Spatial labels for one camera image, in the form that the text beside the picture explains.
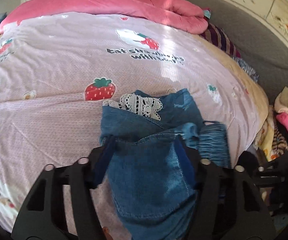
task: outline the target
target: metal screw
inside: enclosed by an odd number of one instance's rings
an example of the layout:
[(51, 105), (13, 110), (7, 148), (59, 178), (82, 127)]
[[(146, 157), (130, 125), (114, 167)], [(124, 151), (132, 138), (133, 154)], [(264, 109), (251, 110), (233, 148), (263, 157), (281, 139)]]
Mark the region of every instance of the metal screw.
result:
[(240, 165), (236, 165), (236, 166), (235, 166), (235, 170), (237, 170), (238, 172), (243, 172), (243, 171), (245, 171), (244, 167), (243, 167), (243, 166), (240, 166)]
[(201, 164), (210, 165), (210, 164), (211, 164), (211, 161), (208, 160), (208, 159), (202, 159), (202, 160), (201, 160)]
[(80, 158), (77, 162), (78, 162), (78, 164), (87, 164), (88, 158), (86, 158), (86, 157)]
[(55, 168), (55, 167), (54, 167), (53, 164), (47, 164), (47, 165), (45, 166), (44, 170), (46, 170), (46, 171), (51, 171), (51, 170), (53, 170), (54, 168)]

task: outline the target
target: pink bed sheet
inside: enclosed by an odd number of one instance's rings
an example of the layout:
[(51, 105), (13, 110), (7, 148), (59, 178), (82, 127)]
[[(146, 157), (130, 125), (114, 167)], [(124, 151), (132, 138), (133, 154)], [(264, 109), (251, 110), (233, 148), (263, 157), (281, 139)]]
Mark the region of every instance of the pink bed sheet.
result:
[(67, 12), (141, 17), (192, 34), (203, 33), (208, 25), (203, 10), (185, 0), (30, 0), (6, 17), (0, 33), (8, 23)]

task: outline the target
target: bed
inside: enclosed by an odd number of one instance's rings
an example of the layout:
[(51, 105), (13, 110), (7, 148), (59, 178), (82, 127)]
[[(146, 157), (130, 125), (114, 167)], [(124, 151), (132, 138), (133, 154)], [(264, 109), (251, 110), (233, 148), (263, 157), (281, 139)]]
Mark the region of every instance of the bed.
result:
[[(29, 10), (36, 1), (41, 10)], [(205, 120), (227, 126), (231, 164), (236, 165), (268, 114), (265, 92), (273, 95), (274, 90), (264, 92), (234, 60), (197, 35), (205, 30), (198, 8), (192, 7), (196, 15), (191, 19), (176, 0), (167, 0), (165, 11), (178, 14), (166, 17), (158, 13), (165, 0), (151, 0), (155, 15), (148, 13), (144, 0), (132, 0), (143, 14), (134, 14), (129, 0), (122, 10), (112, 10), (116, 0), (106, 0), (110, 11), (92, 4), (72, 9), (72, 0), (59, 9), (56, 3), (63, 1), (25, 3), (1, 26), (0, 225), (6, 231), (12, 230), (21, 203), (46, 164), (71, 165), (99, 146), (102, 100), (118, 100), (136, 89), (160, 96), (188, 88)], [(209, 2), (222, 10), (222, 1)], [(274, 39), (271, 33), (263, 35)], [(276, 40), (268, 52), (279, 46)], [(243, 57), (252, 60), (247, 53)], [(87, 92), (96, 80), (108, 83), (103, 98)], [(115, 214), (107, 181), (92, 197), (112, 237), (130, 238)], [(74, 233), (67, 188), (64, 198), (68, 228)]]

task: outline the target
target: gray headboard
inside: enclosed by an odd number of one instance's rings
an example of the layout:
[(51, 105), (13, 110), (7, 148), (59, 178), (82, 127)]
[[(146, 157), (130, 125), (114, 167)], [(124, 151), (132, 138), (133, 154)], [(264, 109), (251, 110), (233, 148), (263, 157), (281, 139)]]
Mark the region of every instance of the gray headboard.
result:
[(210, 22), (222, 28), (242, 58), (259, 74), (270, 103), (288, 87), (288, 48), (257, 19), (223, 0), (187, 0), (212, 11)]

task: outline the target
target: lace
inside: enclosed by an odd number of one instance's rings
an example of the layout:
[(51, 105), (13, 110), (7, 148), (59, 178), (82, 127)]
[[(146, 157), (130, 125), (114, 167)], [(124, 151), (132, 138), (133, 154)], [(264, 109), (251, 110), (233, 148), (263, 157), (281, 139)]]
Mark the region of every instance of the lace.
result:
[(157, 112), (163, 108), (163, 104), (158, 98), (143, 98), (135, 94), (122, 95), (119, 103), (113, 100), (104, 100), (103, 106), (127, 110), (155, 120), (161, 120)]

